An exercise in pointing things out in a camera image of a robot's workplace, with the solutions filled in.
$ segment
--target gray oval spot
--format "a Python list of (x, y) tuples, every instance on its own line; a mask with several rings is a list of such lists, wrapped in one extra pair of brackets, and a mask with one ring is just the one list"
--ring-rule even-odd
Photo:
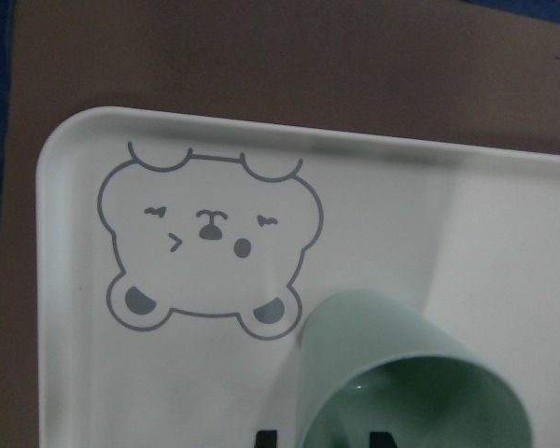
[(124, 295), (124, 301), (129, 309), (136, 315), (148, 315), (155, 308), (157, 303), (146, 296), (136, 287), (130, 287)]
[(236, 240), (236, 243), (234, 243), (234, 254), (237, 257), (244, 259), (248, 257), (250, 253), (251, 242), (249, 240), (247, 240), (246, 238), (239, 238), (238, 240)]
[(284, 315), (284, 304), (276, 297), (273, 301), (253, 310), (253, 314), (262, 324), (275, 324)]

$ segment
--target gray line drawing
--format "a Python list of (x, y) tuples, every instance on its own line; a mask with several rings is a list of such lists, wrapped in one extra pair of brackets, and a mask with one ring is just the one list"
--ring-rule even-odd
[[(294, 330), (302, 304), (293, 283), (324, 221), (319, 196), (298, 176), (302, 160), (287, 175), (265, 177), (244, 153), (189, 148), (182, 161), (156, 167), (131, 142), (128, 149), (131, 159), (105, 177), (97, 198), (119, 266), (105, 292), (112, 316), (137, 331), (174, 314), (232, 317), (263, 341)], [(266, 266), (284, 282), (262, 284)]]

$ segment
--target green cup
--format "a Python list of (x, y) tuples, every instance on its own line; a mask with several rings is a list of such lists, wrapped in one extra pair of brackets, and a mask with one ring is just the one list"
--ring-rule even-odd
[(512, 389), (397, 301), (337, 294), (301, 340), (299, 448), (528, 448)]

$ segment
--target white tray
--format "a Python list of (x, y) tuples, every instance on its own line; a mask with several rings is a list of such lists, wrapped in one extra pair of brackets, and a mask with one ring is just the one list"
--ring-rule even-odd
[(43, 448), (294, 448), (302, 324), (352, 287), (560, 448), (560, 157), (98, 108), (46, 143), (37, 220)]

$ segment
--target brown surface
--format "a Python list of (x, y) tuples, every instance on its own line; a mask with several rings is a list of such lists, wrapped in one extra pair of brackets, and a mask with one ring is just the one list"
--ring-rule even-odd
[(560, 26), (455, 0), (18, 2), (0, 239), (0, 447), (37, 442), (34, 169), (126, 105), (560, 153)]

